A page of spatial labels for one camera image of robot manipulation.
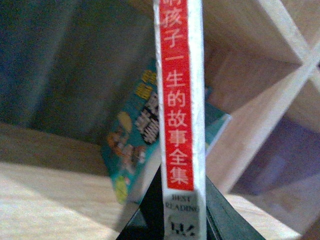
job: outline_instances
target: wooden shelf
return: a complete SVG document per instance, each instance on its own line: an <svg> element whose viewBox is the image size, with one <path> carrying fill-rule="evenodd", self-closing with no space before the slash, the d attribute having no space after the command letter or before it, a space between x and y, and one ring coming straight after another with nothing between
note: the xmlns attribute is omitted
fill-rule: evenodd
<svg viewBox="0 0 320 240"><path fill-rule="evenodd" d="M153 17L151 0L129 4ZM316 0L203 1L205 82L210 101L233 117L207 160L223 193L289 106L292 119L319 128L318 73L307 81L320 60L318 9Z"/></svg>
<svg viewBox="0 0 320 240"><path fill-rule="evenodd" d="M301 126L320 133L320 69L316 69L286 115Z"/></svg>

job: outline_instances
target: light wood panel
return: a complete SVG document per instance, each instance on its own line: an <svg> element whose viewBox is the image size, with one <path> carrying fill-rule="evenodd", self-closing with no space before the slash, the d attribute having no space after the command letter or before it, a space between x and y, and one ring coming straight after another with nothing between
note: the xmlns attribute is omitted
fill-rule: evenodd
<svg viewBox="0 0 320 240"><path fill-rule="evenodd" d="M316 69L286 115L301 126L320 133L320 70Z"/></svg>
<svg viewBox="0 0 320 240"><path fill-rule="evenodd" d="M151 0L129 4L153 16ZM204 0L205 39L223 49L242 50L301 63L308 45L280 0Z"/></svg>
<svg viewBox="0 0 320 240"><path fill-rule="evenodd" d="M235 209L267 240L299 234L241 196ZM0 239L115 240L135 212L116 202L110 179L0 163Z"/></svg>
<svg viewBox="0 0 320 240"><path fill-rule="evenodd" d="M281 0L310 46L320 39L319 0Z"/></svg>
<svg viewBox="0 0 320 240"><path fill-rule="evenodd" d="M206 76L214 89L211 103L233 117L207 159L207 174L221 192L232 188L305 84L314 55L306 62L230 52L218 73Z"/></svg>
<svg viewBox="0 0 320 240"><path fill-rule="evenodd" d="M282 223L303 234L320 216L320 174L244 196Z"/></svg>

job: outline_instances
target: book cover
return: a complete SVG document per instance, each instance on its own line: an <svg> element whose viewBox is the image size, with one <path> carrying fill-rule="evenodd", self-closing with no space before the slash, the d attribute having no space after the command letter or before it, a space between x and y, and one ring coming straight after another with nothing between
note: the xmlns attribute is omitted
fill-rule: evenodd
<svg viewBox="0 0 320 240"><path fill-rule="evenodd" d="M101 149L120 203L124 203L134 189L137 178L158 146L158 137L158 94L153 59L117 114Z"/></svg>

